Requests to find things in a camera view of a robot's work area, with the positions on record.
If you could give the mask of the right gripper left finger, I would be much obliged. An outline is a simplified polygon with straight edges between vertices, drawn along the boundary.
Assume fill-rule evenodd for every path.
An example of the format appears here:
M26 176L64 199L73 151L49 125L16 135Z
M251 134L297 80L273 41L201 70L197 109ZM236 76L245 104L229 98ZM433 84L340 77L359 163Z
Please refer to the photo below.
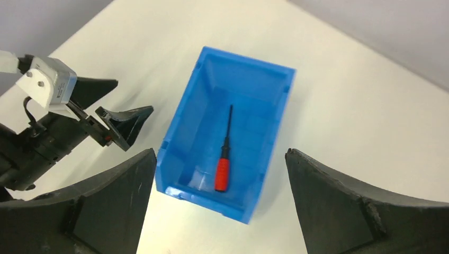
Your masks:
M1 253L136 253L156 163L146 149L28 201L1 188Z

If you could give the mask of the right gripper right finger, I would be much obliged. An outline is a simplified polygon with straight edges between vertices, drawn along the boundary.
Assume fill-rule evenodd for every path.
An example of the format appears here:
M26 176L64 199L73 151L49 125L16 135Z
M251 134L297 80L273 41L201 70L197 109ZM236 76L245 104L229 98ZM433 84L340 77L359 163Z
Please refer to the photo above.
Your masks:
M297 149L285 162L308 253L448 253L448 204L394 193Z

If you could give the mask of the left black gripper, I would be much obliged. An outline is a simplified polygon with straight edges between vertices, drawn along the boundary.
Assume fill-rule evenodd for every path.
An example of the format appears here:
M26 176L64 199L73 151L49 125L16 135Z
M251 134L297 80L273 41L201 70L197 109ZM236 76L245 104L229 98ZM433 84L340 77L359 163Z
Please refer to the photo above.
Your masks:
M48 113L19 134L1 125L1 186L13 191L33 189L38 178L87 137L101 146L114 142L128 151L154 111L152 106L122 112L99 107L95 113L109 129L84 112L118 83L116 79L78 77L69 103L75 119Z

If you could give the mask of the red handled black screwdriver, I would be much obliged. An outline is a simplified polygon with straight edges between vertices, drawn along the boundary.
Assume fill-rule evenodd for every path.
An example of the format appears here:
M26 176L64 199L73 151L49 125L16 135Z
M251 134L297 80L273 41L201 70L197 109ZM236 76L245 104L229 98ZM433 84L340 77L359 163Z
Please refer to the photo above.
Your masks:
M226 136L224 138L224 142L221 147L221 155L218 160L215 172L214 190L216 192L225 192L229 184L230 128L231 128L232 112L233 112L233 105L230 105Z

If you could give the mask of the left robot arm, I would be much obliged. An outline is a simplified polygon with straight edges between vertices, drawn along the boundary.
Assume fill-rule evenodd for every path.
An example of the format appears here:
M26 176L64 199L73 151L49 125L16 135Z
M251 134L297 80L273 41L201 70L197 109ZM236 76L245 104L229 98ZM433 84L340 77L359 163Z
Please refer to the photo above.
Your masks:
M98 107L98 121L85 110L118 86L114 79L81 77L67 104L75 118L49 112L41 119L26 111L29 127L17 134L1 125L1 202L12 200L7 190L29 191L35 181L87 137L101 146L115 143L127 151L135 143L144 122L154 111L144 106L113 112Z

